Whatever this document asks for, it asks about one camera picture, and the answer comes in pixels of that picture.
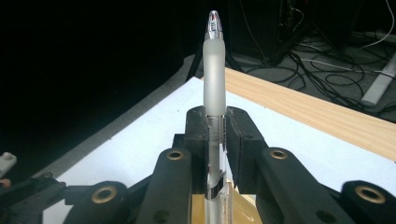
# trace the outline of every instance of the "frosted pen grip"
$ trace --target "frosted pen grip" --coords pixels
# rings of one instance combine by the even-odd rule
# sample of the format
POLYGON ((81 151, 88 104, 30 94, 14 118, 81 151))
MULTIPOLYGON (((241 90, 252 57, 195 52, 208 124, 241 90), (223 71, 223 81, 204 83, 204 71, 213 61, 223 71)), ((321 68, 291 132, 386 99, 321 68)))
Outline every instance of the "frosted pen grip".
POLYGON ((204 42, 204 107, 207 116, 224 115, 225 103, 225 47, 221 39, 204 42))

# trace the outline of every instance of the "wooden surface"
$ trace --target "wooden surface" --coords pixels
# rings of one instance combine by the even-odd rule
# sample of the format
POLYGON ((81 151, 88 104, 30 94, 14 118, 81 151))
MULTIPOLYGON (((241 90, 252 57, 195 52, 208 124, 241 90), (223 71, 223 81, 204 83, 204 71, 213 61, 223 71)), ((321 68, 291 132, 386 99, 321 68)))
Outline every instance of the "wooden surface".
MULTIPOLYGON (((234 188, 230 188, 230 191, 233 193, 233 223, 262 223, 254 201, 248 196, 239 194, 234 188)), ((192 195, 192 208, 191 224, 205 223, 205 197, 203 194, 192 195)))
POLYGON ((396 161, 396 124, 226 68, 226 90, 396 161))

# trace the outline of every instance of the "pen barrel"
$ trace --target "pen barrel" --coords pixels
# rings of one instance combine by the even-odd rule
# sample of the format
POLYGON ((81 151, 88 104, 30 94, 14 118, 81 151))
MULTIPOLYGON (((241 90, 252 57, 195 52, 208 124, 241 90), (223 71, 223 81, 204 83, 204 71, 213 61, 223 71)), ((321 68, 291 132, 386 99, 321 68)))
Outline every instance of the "pen barrel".
POLYGON ((226 174, 225 118, 224 116, 207 116, 209 133, 209 157, 207 160, 206 198, 213 199, 224 186, 226 174))
POLYGON ((207 116, 224 115, 225 102, 225 47, 221 39, 204 42, 204 107, 207 116))

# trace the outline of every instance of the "white object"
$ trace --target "white object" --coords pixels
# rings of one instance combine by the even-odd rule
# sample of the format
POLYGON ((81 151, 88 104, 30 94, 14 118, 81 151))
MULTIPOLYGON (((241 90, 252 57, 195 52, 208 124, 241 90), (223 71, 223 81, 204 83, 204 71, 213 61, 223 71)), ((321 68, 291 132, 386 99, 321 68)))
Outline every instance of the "white object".
POLYGON ((388 62, 387 66, 382 70, 381 74, 375 79, 370 89, 361 98, 361 103, 366 106, 374 107, 381 99, 392 78, 396 74, 396 52, 393 54, 392 59, 388 62))
POLYGON ((225 47, 221 39, 207 39, 203 48, 204 107, 207 116, 225 115, 225 47))
POLYGON ((0 178, 3 177, 15 163, 17 163, 17 157, 9 152, 4 152, 3 155, 0 156, 0 178))

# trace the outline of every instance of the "white surface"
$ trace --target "white surface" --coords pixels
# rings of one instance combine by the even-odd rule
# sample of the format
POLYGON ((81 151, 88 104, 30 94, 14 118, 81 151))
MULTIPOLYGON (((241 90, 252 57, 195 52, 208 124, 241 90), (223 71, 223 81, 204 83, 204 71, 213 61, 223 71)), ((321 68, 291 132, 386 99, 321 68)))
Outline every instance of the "white surface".
MULTIPOLYGON (((127 187, 151 175, 159 154, 184 133, 186 113, 203 104, 204 82, 192 78, 144 116, 108 139, 57 179, 67 185, 105 180, 127 187)), ((372 152, 227 92, 227 105, 246 110, 270 147, 283 147, 322 184, 341 190, 344 182, 364 180, 396 195, 396 164, 372 152)), ((44 213, 44 223, 62 223, 70 207, 59 202, 44 213)))

